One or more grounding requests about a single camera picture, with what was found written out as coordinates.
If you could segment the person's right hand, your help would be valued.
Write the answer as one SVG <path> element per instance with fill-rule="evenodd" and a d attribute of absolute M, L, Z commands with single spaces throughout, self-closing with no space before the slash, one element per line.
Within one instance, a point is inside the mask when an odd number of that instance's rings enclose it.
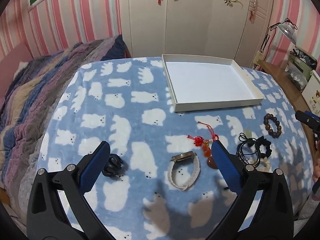
<path fill-rule="evenodd" d="M 317 141 L 316 145 L 317 151 L 313 160 L 313 174 L 312 174 L 312 180 L 316 182 L 320 178 L 320 155 L 319 155 L 319 141 Z"/>

